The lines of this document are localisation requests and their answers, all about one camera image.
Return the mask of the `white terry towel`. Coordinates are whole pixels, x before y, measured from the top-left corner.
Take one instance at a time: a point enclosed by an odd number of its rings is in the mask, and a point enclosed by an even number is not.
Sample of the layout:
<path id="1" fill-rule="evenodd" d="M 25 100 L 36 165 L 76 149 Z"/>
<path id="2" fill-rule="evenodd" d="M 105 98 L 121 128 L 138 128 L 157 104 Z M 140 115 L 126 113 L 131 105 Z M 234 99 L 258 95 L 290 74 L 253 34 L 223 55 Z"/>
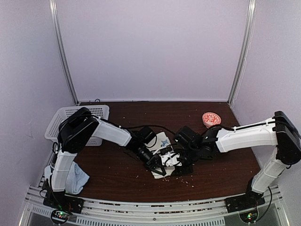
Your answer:
<path id="1" fill-rule="evenodd" d="M 157 134 L 157 138 L 151 140 L 150 145 L 153 145 L 155 140 L 157 141 L 156 144 L 150 148 L 151 152 L 158 154 L 161 157 L 162 165 L 166 171 L 166 174 L 160 175 L 156 172 L 152 172 L 155 179 L 161 179 L 165 177 L 169 177 L 172 175 L 173 171 L 175 170 L 175 166 L 171 165 L 172 160 L 167 160 L 168 157 L 171 157 L 174 154 L 173 148 L 171 147 L 171 142 L 169 138 L 166 136 L 165 132 L 160 132 Z M 163 148 L 171 148 L 171 151 L 167 151 L 167 153 L 163 154 L 161 149 Z"/>

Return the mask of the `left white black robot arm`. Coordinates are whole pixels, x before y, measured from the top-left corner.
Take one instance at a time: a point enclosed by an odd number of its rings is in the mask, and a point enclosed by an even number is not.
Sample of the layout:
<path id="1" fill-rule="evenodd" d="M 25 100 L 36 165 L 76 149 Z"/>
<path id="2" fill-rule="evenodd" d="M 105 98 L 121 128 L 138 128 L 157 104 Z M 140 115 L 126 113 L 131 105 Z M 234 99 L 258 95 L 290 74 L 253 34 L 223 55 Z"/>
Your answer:
<path id="1" fill-rule="evenodd" d="M 144 126 L 140 131 L 129 131 L 92 115 L 88 108 L 82 107 L 59 126 L 57 139 L 60 149 L 49 180 L 53 190 L 49 201 L 57 209 L 63 209 L 68 204 L 67 197 L 60 192 L 65 190 L 67 176 L 74 158 L 83 150 L 91 137 L 125 147 L 132 151 L 146 168 L 159 175 L 166 175 L 161 157 L 152 153 L 146 146 L 155 137 L 154 132 L 148 126 Z"/>

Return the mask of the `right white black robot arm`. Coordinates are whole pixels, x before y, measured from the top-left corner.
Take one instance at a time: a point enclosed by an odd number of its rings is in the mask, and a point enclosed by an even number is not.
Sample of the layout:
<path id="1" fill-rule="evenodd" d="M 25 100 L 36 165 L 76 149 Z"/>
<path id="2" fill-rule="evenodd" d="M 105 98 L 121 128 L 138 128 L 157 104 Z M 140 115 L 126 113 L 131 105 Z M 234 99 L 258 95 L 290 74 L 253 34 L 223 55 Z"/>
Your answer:
<path id="1" fill-rule="evenodd" d="M 250 208 L 268 189 L 282 172 L 301 160 L 301 136 L 283 111 L 276 111 L 274 116 L 257 123 L 225 127 L 221 124 L 209 127 L 203 134 L 190 127 L 180 128 L 173 137 L 180 145 L 174 154 L 166 153 L 163 165 L 174 167 L 174 174 L 183 174 L 198 160 L 211 160 L 215 153 L 272 146 L 269 160 L 253 178 L 249 180 L 246 193 L 241 197 L 241 204 Z"/>

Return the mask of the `red white patterned ceramic bowl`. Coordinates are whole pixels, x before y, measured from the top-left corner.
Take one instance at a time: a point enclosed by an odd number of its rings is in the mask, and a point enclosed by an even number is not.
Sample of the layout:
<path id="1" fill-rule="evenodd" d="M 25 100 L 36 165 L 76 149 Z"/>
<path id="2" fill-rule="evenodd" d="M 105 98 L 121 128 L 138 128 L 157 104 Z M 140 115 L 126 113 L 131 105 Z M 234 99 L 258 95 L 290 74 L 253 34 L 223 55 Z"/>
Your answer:
<path id="1" fill-rule="evenodd" d="M 221 124 L 221 117 L 213 112 L 206 112 L 202 115 L 202 121 L 206 128 Z"/>

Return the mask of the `right round circuit board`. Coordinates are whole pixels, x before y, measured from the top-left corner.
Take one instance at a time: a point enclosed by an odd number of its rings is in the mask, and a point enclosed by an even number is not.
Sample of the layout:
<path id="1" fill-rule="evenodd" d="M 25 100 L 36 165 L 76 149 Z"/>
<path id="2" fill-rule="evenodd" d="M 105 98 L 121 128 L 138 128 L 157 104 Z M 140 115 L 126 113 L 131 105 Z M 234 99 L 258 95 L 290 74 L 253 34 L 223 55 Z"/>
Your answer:
<path id="1" fill-rule="evenodd" d="M 239 213 L 240 220 L 246 224 L 253 223 L 254 221 L 257 220 L 258 216 L 259 216 L 258 210 L 250 210 L 250 211 Z"/>

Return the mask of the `round circuit board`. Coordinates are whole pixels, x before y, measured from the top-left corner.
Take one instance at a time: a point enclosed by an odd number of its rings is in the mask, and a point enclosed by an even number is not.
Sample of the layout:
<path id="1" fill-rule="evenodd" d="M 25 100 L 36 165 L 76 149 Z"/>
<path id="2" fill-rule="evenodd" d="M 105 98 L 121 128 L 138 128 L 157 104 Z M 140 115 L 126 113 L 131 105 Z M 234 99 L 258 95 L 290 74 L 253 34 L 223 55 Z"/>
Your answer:
<path id="1" fill-rule="evenodd" d="M 250 210 L 250 211 L 239 213 L 240 220 L 246 224 L 253 223 L 254 221 L 257 220 L 258 216 L 259 216 L 258 210 Z"/>
<path id="2" fill-rule="evenodd" d="M 70 214 L 62 210 L 53 210 L 50 219 L 54 224 L 61 225 L 66 223 L 70 218 Z"/>

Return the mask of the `light blue crumpled towel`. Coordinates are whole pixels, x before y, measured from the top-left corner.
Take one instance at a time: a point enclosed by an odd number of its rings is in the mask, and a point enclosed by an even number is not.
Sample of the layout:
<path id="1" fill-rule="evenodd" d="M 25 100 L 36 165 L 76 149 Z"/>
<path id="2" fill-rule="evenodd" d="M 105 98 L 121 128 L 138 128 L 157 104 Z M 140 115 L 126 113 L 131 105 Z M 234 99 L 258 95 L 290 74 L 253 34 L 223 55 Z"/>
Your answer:
<path id="1" fill-rule="evenodd" d="M 75 162 L 67 170 L 56 170 L 50 165 L 44 169 L 45 179 L 50 180 L 53 192 L 63 192 L 77 195 L 83 190 L 83 186 L 88 182 L 89 175 L 86 174 Z"/>

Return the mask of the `left round circuit board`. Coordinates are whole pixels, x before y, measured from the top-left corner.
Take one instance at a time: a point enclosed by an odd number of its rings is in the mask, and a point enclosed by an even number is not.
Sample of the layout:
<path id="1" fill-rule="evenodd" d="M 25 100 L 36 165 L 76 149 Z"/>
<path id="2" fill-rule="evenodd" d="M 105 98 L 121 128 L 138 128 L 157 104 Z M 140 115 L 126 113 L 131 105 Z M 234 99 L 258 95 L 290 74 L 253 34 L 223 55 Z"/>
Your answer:
<path id="1" fill-rule="evenodd" d="M 66 223 L 70 218 L 70 214 L 62 210 L 53 210 L 50 219 L 54 224 L 61 225 Z"/>

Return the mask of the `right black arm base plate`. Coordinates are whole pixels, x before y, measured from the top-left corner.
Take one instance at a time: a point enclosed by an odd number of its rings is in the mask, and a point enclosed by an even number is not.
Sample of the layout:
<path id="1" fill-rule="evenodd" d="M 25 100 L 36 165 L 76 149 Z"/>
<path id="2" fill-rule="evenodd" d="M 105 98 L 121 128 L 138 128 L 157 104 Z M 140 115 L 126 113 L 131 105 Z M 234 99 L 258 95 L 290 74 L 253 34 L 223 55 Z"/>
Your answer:
<path id="1" fill-rule="evenodd" d="M 251 209 L 257 207 L 258 205 L 265 204 L 263 194 L 252 191 L 243 195 L 226 198 L 224 201 L 228 213 Z"/>

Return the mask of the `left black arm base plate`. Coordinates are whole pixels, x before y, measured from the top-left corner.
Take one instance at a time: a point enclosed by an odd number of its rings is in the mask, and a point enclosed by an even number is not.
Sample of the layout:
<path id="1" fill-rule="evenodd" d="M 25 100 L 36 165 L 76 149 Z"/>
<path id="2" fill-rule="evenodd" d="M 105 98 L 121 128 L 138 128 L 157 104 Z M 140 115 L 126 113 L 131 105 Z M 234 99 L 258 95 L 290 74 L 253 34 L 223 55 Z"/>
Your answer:
<path id="1" fill-rule="evenodd" d="M 83 199 L 66 196 L 65 192 L 47 192 L 43 201 L 45 206 L 78 214 L 82 212 L 83 204 Z"/>

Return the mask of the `right aluminium frame post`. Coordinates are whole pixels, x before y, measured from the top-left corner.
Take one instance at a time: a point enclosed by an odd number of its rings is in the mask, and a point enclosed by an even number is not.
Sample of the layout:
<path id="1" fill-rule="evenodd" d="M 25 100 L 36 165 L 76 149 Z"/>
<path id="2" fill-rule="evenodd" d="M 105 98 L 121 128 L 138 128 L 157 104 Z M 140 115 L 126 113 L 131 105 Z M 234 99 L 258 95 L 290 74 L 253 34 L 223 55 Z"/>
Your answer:
<path id="1" fill-rule="evenodd" d="M 246 57 L 247 57 L 247 53 L 248 53 L 250 43 L 251 43 L 251 38 L 252 38 L 252 32 L 253 32 L 253 26 L 254 26 L 254 20 L 255 20 L 255 12 L 256 12 L 256 3 L 257 3 L 256 0 L 249 1 L 241 51 L 239 54 L 238 64 L 237 64 L 234 80 L 233 80 L 229 98 L 228 98 L 228 104 L 230 106 L 234 105 L 236 96 L 239 91 L 240 83 L 241 83 L 241 80 L 243 77 L 245 64 L 246 64 Z"/>

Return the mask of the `aluminium frame post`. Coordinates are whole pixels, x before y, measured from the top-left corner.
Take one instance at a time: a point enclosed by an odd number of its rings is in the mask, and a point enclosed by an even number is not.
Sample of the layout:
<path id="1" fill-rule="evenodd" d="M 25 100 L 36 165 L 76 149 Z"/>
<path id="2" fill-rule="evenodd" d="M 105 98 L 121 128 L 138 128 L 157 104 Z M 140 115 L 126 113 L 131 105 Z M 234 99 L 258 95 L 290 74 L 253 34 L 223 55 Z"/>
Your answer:
<path id="1" fill-rule="evenodd" d="M 71 78 L 71 73 L 70 69 L 68 66 L 67 62 L 67 57 L 63 45 L 63 37 L 61 33 L 61 27 L 60 27 L 60 22 L 59 22 L 59 15 L 58 15 L 58 10 L 57 10 L 57 1 L 56 0 L 49 0 L 49 6 L 50 6 L 50 14 L 52 17 L 53 25 L 54 25 L 54 30 L 55 30 L 55 35 L 56 35 L 56 41 L 58 45 L 58 50 L 59 50 L 59 57 L 61 60 L 62 68 L 63 68 L 63 73 L 67 82 L 68 89 L 70 91 L 71 97 L 73 99 L 73 102 L 75 105 L 79 103 L 75 87 Z"/>
<path id="2" fill-rule="evenodd" d="M 254 26 L 254 20 L 255 20 L 255 12 L 256 12 L 256 3 L 257 3 L 256 0 L 249 1 L 241 51 L 239 54 L 238 64 L 237 64 L 234 80 L 233 80 L 229 98 L 228 98 L 228 104 L 230 106 L 234 105 L 236 96 L 239 91 L 240 83 L 241 83 L 241 80 L 243 77 L 245 64 L 246 64 L 246 57 L 247 57 L 247 53 L 248 53 L 250 43 L 251 43 L 251 38 L 252 38 L 252 32 L 253 32 L 253 26 Z"/>

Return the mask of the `left aluminium frame post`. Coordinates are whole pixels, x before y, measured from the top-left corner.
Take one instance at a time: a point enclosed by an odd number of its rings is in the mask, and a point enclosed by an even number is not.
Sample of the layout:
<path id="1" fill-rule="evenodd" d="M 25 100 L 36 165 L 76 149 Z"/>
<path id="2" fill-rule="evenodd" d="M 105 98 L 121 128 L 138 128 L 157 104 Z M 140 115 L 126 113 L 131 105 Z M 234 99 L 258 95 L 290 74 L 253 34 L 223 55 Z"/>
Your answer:
<path id="1" fill-rule="evenodd" d="M 63 73 L 67 82 L 68 89 L 70 91 L 71 97 L 73 99 L 73 102 L 75 105 L 79 103 L 75 87 L 71 78 L 71 73 L 70 69 L 68 66 L 67 62 L 67 57 L 63 45 L 63 37 L 61 33 L 61 27 L 60 27 L 60 22 L 59 22 L 59 15 L 58 15 L 58 10 L 57 10 L 57 1 L 56 0 L 49 0 L 49 6 L 50 6 L 50 14 L 52 17 L 53 25 L 54 25 L 54 30 L 55 30 L 55 35 L 56 35 L 56 41 L 58 45 L 58 50 L 59 50 L 59 57 L 61 60 L 62 68 L 63 68 Z"/>

